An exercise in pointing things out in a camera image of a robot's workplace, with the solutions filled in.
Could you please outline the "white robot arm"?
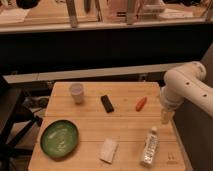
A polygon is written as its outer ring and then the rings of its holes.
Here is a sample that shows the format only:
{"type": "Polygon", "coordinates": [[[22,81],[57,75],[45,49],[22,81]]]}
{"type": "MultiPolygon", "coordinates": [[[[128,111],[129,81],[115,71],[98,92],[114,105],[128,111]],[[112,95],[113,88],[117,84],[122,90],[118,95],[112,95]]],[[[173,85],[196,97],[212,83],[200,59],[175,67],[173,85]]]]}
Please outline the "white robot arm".
{"type": "Polygon", "coordinates": [[[185,99],[213,117],[213,88],[204,83],[207,71],[198,61],[169,69],[164,75],[165,86],[160,90],[161,123],[168,124],[185,99]]]}

